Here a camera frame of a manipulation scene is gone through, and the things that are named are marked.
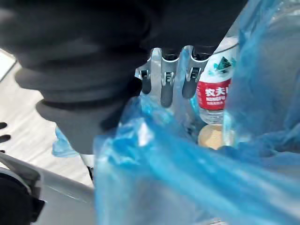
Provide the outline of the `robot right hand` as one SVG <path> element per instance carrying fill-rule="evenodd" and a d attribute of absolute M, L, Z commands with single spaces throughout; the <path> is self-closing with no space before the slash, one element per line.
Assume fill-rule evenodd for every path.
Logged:
<path fill-rule="evenodd" d="M 38 113 L 72 148 L 93 153 L 142 83 L 153 48 L 213 53 L 244 0 L 3 0 L 0 46 L 21 65 L 15 80 L 43 99 Z"/>

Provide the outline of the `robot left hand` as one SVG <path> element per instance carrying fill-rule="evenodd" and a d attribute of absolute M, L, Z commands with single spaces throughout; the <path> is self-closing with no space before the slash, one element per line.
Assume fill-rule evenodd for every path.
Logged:
<path fill-rule="evenodd" d="M 8 124 L 6 122 L 1 121 L 0 122 L 0 130 L 4 130 L 7 128 Z M 0 135 L 0 143 L 6 143 L 9 140 L 11 140 L 11 135 L 10 134 L 1 134 Z"/>

